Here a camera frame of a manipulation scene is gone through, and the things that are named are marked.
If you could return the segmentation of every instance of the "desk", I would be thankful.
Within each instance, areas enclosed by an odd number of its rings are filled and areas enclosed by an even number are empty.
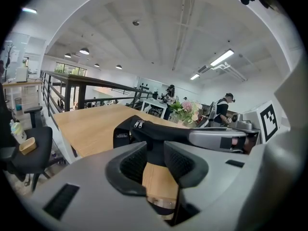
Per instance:
[[[7,88],[11,88],[11,104],[12,104],[12,109],[15,109],[15,102],[14,102],[14,98],[13,98],[13,90],[12,88],[14,87],[25,87],[25,86],[38,86],[38,102],[40,102],[40,95],[41,95],[41,85],[42,85],[42,81],[38,78],[38,79],[28,79],[26,82],[15,82],[15,81],[11,81],[11,82],[4,82],[3,84],[3,89],[7,89]]]
[[[176,123],[121,104],[59,113],[54,115],[54,119],[62,136],[81,157],[85,157],[113,149],[114,129],[134,115],[159,125],[179,127]],[[166,167],[148,163],[143,172],[142,184],[149,196],[167,200],[175,200],[177,197],[178,186]]]
[[[144,105],[145,105],[145,103],[148,103],[149,105],[155,105],[155,106],[157,106],[157,107],[159,107],[159,108],[163,108],[163,112],[162,112],[162,114],[161,114],[161,116],[160,116],[160,118],[164,118],[164,115],[165,115],[165,112],[166,112],[166,109],[167,109],[167,104],[165,104],[165,103],[161,103],[161,102],[159,102],[159,101],[157,101],[157,100],[151,100],[151,99],[144,99],[143,100],[143,103],[142,103],[142,107],[141,107],[141,111],[144,111]]]

